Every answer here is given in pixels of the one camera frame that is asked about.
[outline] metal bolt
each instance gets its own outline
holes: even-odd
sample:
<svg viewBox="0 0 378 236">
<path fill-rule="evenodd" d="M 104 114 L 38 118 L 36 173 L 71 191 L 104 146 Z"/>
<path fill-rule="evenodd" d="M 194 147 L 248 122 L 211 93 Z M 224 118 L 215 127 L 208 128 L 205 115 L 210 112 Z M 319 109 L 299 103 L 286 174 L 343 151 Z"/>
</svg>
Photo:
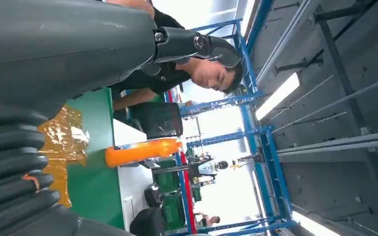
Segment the metal bolt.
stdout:
<svg viewBox="0 0 378 236">
<path fill-rule="evenodd" d="M 195 45 L 198 48 L 203 49 L 204 44 L 203 44 L 203 39 L 202 39 L 201 36 L 199 36 L 199 35 L 195 36 Z"/>
<path fill-rule="evenodd" d="M 165 40 L 164 34 L 157 32 L 154 34 L 154 39 L 156 40 L 157 43 L 161 43 Z"/>
<path fill-rule="evenodd" d="M 359 196 L 357 196 L 355 199 L 356 199 L 356 202 L 358 202 L 358 203 L 362 203 L 363 202 L 363 200 Z"/>
</svg>

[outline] person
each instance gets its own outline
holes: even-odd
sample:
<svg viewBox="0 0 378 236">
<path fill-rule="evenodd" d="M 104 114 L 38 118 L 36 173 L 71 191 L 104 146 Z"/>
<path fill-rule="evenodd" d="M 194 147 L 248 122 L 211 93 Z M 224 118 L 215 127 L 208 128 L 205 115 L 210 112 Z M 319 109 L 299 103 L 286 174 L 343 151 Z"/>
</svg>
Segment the person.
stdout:
<svg viewBox="0 0 378 236">
<path fill-rule="evenodd" d="M 208 216 L 204 213 L 196 213 L 195 216 L 200 215 L 202 216 L 202 219 L 200 221 L 196 221 L 196 227 L 199 228 L 205 228 L 205 227 L 212 227 L 214 224 L 218 224 L 221 222 L 221 218 L 219 216 Z"/>
<path fill-rule="evenodd" d="M 158 27 L 184 29 L 173 17 L 160 12 L 145 0 L 106 0 L 106 2 L 145 10 L 154 18 Z M 112 89 L 114 110 L 148 102 L 156 94 L 163 96 L 164 92 L 188 80 L 203 88 L 230 93 L 238 88 L 244 75 L 241 61 L 233 68 L 226 68 L 219 62 L 199 58 L 190 58 L 184 65 L 164 62 L 159 66 L 161 70 L 156 76 L 148 76 L 136 70 L 125 80 L 109 86 Z M 125 89 L 135 91 L 120 97 L 121 91 Z"/>
</svg>

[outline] orange plastic part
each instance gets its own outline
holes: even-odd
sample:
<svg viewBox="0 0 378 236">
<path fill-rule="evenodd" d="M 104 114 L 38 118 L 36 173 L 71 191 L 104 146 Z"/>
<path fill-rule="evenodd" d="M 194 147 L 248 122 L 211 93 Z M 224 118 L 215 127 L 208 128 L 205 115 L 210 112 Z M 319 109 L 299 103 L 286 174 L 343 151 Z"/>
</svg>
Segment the orange plastic part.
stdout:
<svg viewBox="0 0 378 236">
<path fill-rule="evenodd" d="M 105 150 L 105 161 L 108 167 L 122 166 L 150 157 L 169 157 L 182 147 L 176 139 L 157 139 L 142 143 L 110 147 Z"/>
</svg>

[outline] green surface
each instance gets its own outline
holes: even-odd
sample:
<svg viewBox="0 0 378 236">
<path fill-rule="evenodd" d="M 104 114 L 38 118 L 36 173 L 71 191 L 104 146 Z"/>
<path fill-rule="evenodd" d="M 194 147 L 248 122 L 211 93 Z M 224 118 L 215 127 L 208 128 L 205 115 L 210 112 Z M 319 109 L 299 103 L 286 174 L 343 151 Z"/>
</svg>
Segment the green surface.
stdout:
<svg viewBox="0 0 378 236">
<path fill-rule="evenodd" d="M 195 198 L 195 202 L 202 201 L 201 188 L 195 188 L 193 190 L 193 198 Z"/>
<path fill-rule="evenodd" d="M 175 160 L 161 161 L 158 164 L 163 168 L 176 166 Z M 157 174 L 153 177 L 154 181 L 158 184 L 160 190 L 163 193 L 173 192 L 180 186 L 179 176 L 177 175 L 177 172 Z"/>
<path fill-rule="evenodd" d="M 167 196 L 163 200 L 164 218 L 167 230 L 176 230 L 185 227 L 185 215 L 180 196 Z"/>
<path fill-rule="evenodd" d="M 67 104 L 82 112 L 90 135 L 87 164 L 68 165 L 72 210 L 83 217 L 124 229 L 117 168 L 105 164 L 105 148 L 114 144 L 111 91 L 89 92 Z"/>
</svg>

